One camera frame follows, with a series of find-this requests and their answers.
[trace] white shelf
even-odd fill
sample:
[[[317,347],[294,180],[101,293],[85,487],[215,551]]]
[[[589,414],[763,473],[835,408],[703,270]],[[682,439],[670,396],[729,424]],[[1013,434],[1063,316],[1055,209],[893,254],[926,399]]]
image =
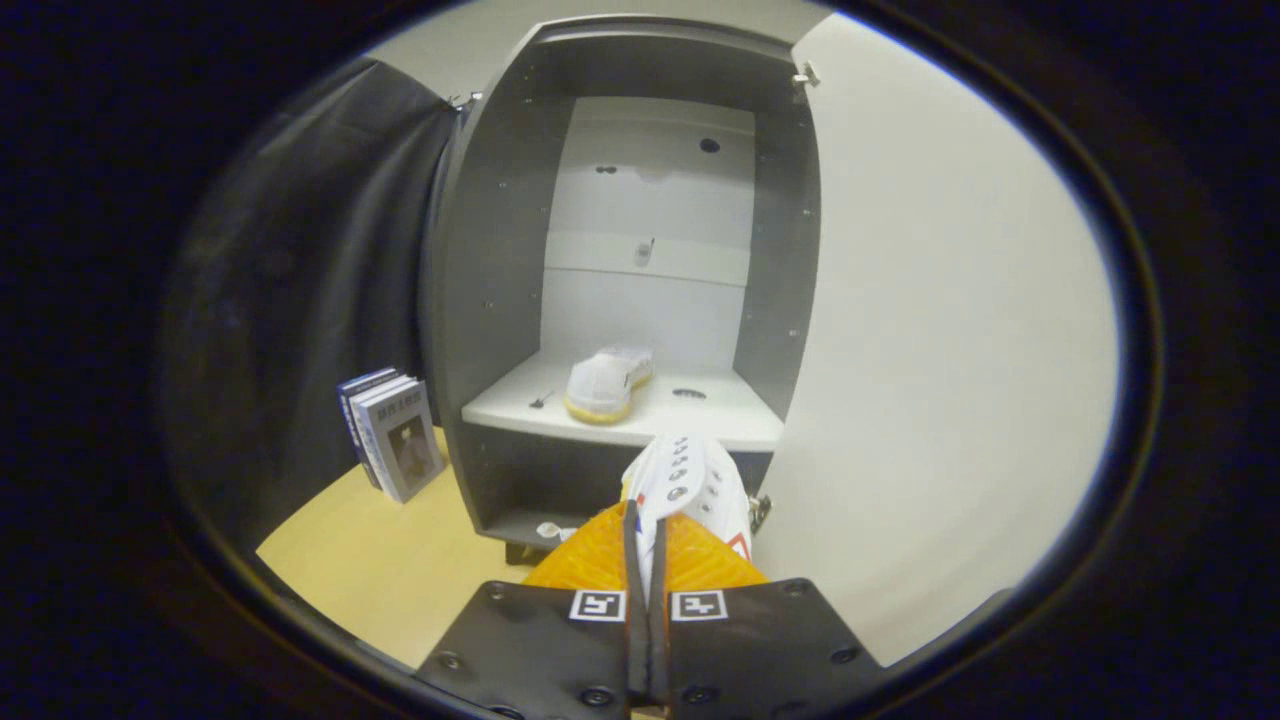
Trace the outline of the white shelf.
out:
[[[658,433],[673,429],[704,432],[741,452],[772,452],[782,436],[782,420],[732,370],[675,372],[662,366],[631,396],[631,414],[612,425],[589,425],[564,409],[564,386],[571,361],[541,354],[462,407],[462,419],[476,425],[547,437],[644,447]],[[678,397],[677,388],[696,389],[705,400]],[[543,407],[530,402],[547,397]]]

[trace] book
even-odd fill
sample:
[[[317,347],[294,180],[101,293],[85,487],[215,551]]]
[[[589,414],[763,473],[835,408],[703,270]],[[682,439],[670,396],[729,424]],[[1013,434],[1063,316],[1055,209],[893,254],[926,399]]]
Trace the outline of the book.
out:
[[[351,398],[351,416],[352,421],[356,424],[356,432],[360,436],[360,443],[365,450],[365,456],[369,457],[369,466],[374,471],[374,477],[378,479],[378,487],[383,492],[389,495],[387,489],[388,473],[383,464],[381,455],[378,452],[378,442],[374,439],[372,425],[366,418],[361,415],[361,405],[365,401],[378,398],[383,395],[394,392],[399,388],[413,384],[416,380],[408,377],[398,377],[389,382],[375,386],[365,392],[356,395]]]
[[[385,470],[383,491],[408,502],[444,469],[431,430],[426,383],[413,380],[388,392],[362,397],[353,406],[356,421],[367,425],[374,468]]]
[[[378,475],[374,473],[372,465],[369,464],[369,454],[365,451],[365,443],[360,442],[360,430],[356,429],[356,420],[351,414],[351,398],[398,377],[401,377],[401,372],[396,368],[383,368],[381,370],[366,373],[338,386],[338,404],[342,406],[342,416],[347,420],[347,430],[351,432],[351,442],[356,446],[356,455],[360,457],[360,464],[365,468],[365,474],[369,477],[369,484],[378,489],[383,488],[378,483]]]

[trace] black curtain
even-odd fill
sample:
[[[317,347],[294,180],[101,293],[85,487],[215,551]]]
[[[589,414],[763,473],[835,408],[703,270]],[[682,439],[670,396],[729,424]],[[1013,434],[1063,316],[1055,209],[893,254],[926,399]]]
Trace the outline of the black curtain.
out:
[[[428,377],[419,263],[454,122],[408,76],[352,61],[268,119],[192,222],[155,400],[174,479],[244,553],[357,464],[337,384]]]

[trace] white cabinet door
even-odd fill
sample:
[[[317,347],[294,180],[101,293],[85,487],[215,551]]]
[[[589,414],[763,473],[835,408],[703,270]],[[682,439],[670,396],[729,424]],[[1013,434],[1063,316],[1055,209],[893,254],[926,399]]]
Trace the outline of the white cabinet door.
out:
[[[888,665],[1064,530],[1108,441],[1117,324],[1082,206],[997,109],[838,14],[794,58],[819,78],[822,240],[755,560]]]

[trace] shoe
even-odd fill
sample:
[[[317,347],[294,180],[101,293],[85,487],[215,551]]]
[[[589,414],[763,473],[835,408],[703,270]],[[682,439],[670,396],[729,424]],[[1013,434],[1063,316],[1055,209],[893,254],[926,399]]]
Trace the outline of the shoe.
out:
[[[570,370],[564,407],[584,423],[617,423],[631,413],[631,391],[652,377],[652,350],[605,347]]]
[[[639,345],[611,345],[599,354],[621,357],[631,365],[631,388],[635,389],[653,377],[653,350]]]

